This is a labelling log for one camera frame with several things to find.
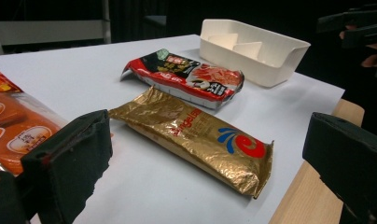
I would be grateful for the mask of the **gold foil packet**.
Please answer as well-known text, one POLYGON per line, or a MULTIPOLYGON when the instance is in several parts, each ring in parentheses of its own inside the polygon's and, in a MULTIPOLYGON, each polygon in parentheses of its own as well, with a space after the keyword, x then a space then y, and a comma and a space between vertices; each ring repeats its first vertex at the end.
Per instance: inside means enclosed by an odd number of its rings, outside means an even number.
POLYGON ((109 111, 140 134, 243 195, 257 198, 272 170, 273 144, 153 87, 109 111))

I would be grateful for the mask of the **white plastic bin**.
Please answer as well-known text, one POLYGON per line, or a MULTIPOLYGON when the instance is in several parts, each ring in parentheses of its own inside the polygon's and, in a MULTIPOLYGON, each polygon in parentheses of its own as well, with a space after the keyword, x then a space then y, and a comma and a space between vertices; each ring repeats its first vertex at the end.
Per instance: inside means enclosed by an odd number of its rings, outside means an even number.
POLYGON ((310 47, 308 42, 233 20, 204 20, 200 39, 203 59, 240 70, 246 80, 265 88, 290 79, 310 47))

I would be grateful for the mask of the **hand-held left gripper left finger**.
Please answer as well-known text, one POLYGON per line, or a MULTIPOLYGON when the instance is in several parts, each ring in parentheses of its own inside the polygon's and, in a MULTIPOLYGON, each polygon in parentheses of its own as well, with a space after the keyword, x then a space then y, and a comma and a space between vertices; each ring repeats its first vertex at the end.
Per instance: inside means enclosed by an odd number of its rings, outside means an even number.
POLYGON ((72 224, 113 155, 108 112, 82 115, 21 158, 42 224, 72 224))

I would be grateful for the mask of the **white desk frame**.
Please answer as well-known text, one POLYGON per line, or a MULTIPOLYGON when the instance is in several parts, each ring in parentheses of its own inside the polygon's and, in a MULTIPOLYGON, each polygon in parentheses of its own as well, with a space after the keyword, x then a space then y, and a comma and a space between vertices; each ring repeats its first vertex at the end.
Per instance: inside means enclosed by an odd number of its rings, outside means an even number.
POLYGON ((101 0, 102 18, 78 21, 0 21, 0 55, 3 46, 102 39, 111 43, 109 0, 101 0))

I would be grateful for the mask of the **white table mat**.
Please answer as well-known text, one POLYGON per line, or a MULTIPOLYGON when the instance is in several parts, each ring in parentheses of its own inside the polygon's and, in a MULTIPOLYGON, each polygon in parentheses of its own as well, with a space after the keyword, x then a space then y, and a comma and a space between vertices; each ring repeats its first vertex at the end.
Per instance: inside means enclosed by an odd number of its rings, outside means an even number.
MULTIPOLYGON (((0 56, 0 72, 63 119, 130 102, 146 83, 123 77, 125 64, 158 49, 196 59, 196 35, 0 56)), ((313 112, 331 113, 343 90, 294 74, 264 89, 246 82, 216 111, 262 142, 273 143, 271 177, 246 197, 122 122, 111 121, 114 153, 75 224, 268 224, 302 164, 313 112)))

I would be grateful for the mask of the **wooden table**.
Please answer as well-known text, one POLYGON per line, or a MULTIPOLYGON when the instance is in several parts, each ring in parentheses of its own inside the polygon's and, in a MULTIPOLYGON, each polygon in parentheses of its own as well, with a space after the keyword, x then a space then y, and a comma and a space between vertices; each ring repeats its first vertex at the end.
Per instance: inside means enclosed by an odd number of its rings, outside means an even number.
POLYGON ((269 224, 338 224, 343 203, 304 161, 269 224))

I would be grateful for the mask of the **orange snack packet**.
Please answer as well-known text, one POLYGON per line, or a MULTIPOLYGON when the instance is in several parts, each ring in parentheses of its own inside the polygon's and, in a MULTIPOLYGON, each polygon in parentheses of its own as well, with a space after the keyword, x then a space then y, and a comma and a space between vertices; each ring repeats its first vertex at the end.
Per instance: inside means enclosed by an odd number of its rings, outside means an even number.
POLYGON ((0 72, 0 171, 19 175, 21 157, 66 121, 0 72))

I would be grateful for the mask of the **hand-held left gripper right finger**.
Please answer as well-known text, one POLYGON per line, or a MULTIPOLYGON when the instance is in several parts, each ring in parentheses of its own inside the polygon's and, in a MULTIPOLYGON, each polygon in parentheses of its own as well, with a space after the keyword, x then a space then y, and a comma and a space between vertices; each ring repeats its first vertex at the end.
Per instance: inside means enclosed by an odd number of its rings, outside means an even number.
POLYGON ((302 157, 342 200, 341 224, 377 224, 377 135, 314 112, 302 157))

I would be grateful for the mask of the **red and black snack packet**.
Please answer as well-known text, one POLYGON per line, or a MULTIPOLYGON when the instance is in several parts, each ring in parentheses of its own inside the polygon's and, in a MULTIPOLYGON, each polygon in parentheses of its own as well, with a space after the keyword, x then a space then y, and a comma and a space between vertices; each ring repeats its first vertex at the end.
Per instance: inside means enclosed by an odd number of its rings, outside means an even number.
POLYGON ((200 63, 167 49, 129 61, 120 80, 130 74, 160 91, 210 109, 223 106, 244 85, 241 71, 200 63))

